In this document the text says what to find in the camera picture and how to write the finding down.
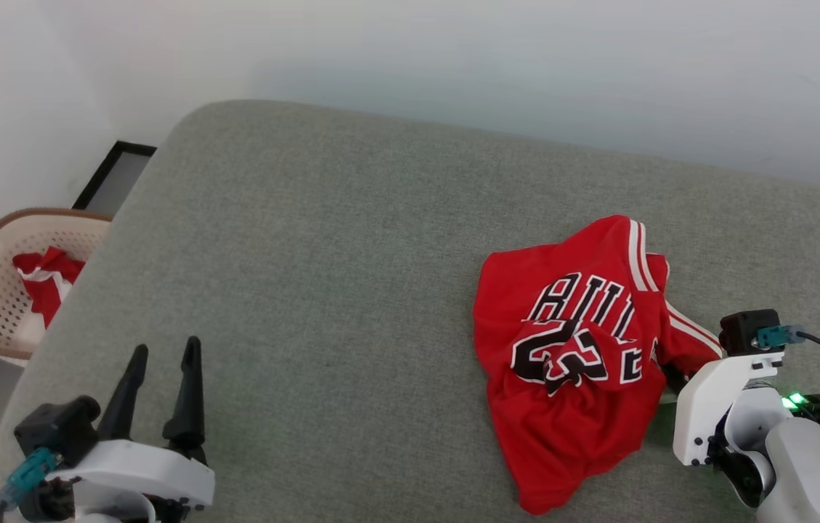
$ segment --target gray fabric surface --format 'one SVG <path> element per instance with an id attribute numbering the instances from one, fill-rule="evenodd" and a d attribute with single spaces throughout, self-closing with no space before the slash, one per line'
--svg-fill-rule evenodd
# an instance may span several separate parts
<path id="1" fill-rule="evenodd" d="M 820 335 L 820 187 L 279 102 L 225 102 L 171 133 L 122 206 L 0 431 L 42 402 L 105 403 L 134 345 L 134 438 L 163 443 L 187 336 L 203 341 L 207 521 L 526 521 L 494 439 L 471 308 L 489 252 L 602 216 L 648 227 L 667 294 L 718 330 L 774 307 Z M 778 385 L 820 391 L 820 350 Z M 643 450 L 545 520 L 749 521 L 723 477 Z"/>

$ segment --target laundry basket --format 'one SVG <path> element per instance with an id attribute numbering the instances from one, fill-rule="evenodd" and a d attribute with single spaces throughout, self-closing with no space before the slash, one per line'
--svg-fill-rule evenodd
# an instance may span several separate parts
<path id="1" fill-rule="evenodd" d="M 87 261 L 103 240 L 111 217 L 63 208 L 32 208 L 0 219 L 0 357 L 25 365 L 44 337 L 44 319 L 12 266 L 12 257 L 57 247 Z"/>

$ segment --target black baseboard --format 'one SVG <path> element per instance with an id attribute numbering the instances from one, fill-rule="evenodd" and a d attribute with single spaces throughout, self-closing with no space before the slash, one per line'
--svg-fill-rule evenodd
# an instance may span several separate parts
<path id="1" fill-rule="evenodd" d="M 78 209 L 79 211 L 83 211 L 87 208 L 87 205 L 90 204 L 90 200 L 94 199 L 97 191 L 100 190 L 100 186 L 103 185 L 103 182 L 107 179 L 107 176 L 110 175 L 110 172 L 113 170 L 114 166 L 116 166 L 116 162 L 118 162 L 118 159 L 120 159 L 122 153 L 130 153 L 130 155 L 139 156 L 151 156 L 154 155 L 155 151 L 157 151 L 157 147 L 152 147 L 150 145 L 138 145 L 138 143 L 130 142 L 114 143 L 113 148 L 110 149 L 110 153 L 108 153 L 107 157 L 100 163 L 99 168 L 97 168 L 97 172 L 94 172 L 94 176 L 91 176 L 90 182 L 87 182 L 87 186 L 85 186 L 84 191 L 81 191 L 81 195 L 77 197 L 77 201 L 74 202 L 74 206 L 72 206 L 72 208 Z"/>

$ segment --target red shirt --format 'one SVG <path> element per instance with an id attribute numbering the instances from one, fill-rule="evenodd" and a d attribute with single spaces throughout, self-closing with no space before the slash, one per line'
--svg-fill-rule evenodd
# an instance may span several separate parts
<path id="1" fill-rule="evenodd" d="M 665 301 L 669 270 L 625 216 L 484 262 L 475 349 L 527 512 L 563 506 L 641 447 L 665 389 L 659 365 L 689 376 L 721 357 L 716 337 Z"/>

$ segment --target wall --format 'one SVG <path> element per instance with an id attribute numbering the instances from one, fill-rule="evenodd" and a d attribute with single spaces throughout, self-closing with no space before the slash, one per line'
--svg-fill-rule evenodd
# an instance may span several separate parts
<path id="1" fill-rule="evenodd" d="M 820 181 L 820 2 L 41 5 L 135 142 L 270 98 Z"/>
<path id="2" fill-rule="evenodd" d="M 0 0 L 0 217 L 70 206 L 114 142 L 38 6 Z"/>

